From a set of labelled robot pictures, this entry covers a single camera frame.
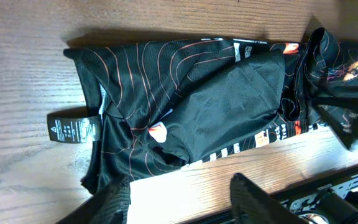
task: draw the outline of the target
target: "clothing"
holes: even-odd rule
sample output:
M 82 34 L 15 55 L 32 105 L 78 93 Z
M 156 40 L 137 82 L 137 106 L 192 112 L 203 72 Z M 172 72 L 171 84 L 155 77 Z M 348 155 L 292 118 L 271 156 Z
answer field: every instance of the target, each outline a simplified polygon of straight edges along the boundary
M 307 44 L 174 40 L 64 54 L 89 114 L 103 116 L 82 183 L 92 194 L 121 175 L 143 179 L 314 130 L 323 122 L 308 100 L 358 97 L 329 91 L 358 86 L 358 43 L 324 29 Z M 351 111 L 330 113 L 350 127 Z

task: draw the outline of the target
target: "fabric tag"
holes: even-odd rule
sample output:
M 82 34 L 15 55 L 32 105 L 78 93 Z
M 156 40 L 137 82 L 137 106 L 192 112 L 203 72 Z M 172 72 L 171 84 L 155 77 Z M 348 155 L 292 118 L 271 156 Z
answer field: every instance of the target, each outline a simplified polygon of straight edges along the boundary
M 56 118 L 48 116 L 48 132 L 51 141 L 85 143 L 100 140 L 101 115 L 89 118 Z

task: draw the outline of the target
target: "wood grain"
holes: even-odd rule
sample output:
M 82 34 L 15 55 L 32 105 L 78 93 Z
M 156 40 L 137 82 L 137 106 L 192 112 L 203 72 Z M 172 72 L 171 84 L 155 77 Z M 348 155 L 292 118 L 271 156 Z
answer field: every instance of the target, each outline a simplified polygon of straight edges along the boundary
M 357 17 L 351 12 L 357 9 L 358 13 L 358 5 L 341 2 L 345 4 L 335 0 L 0 0 L 0 223 L 53 223 L 89 197 L 79 183 L 89 163 L 90 145 L 50 142 L 46 131 L 46 114 L 85 103 L 74 64 L 62 55 L 67 44 L 207 36 L 299 41 L 305 30 L 319 24 L 341 37 L 353 37 L 351 31 L 339 28 L 343 24 L 358 28 L 358 20 L 343 23 L 338 16 L 348 10 Z M 191 212 L 203 215 L 227 208 L 227 180 L 233 172 L 245 172 L 271 192 L 300 180 L 301 174 L 347 164 L 348 153 L 332 136 L 318 140 L 320 148 L 314 149 L 318 152 L 312 159 L 301 160 L 309 163 L 297 162 L 303 149 L 310 151 L 306 142 L 316 138 L 320 136 L 309 135 L 309 139 L 298 138 L 305 142 L 300 145 L 269 146 L 218 161 L 215 168 L 208 168 L 211 163 L 205 169 L 172 174 L 174 180 L 183 180 L 183 189 L 192 190 L 175 197 L 194 195 L 199 201 L 192 202 L 204 212 L 196 207 L 172 210 L 167 213 L 171 218 L 163 220 L 174 222 L 195 217 Z M 255 159 L 249 159 L 253 153 Z M 285 178 L 266 171 L 274 163 Z M 147 188 L 171 188 L 164 178 L 135 182 L 133 192 L 142 191 L 140 183 Z M 221 186 L 225 193 L 210 185 Z M 224 203 L 216 203 L 219 198 Z M 134 207 L 141 206 L 139 200 L 134 202 L 139 204 Z

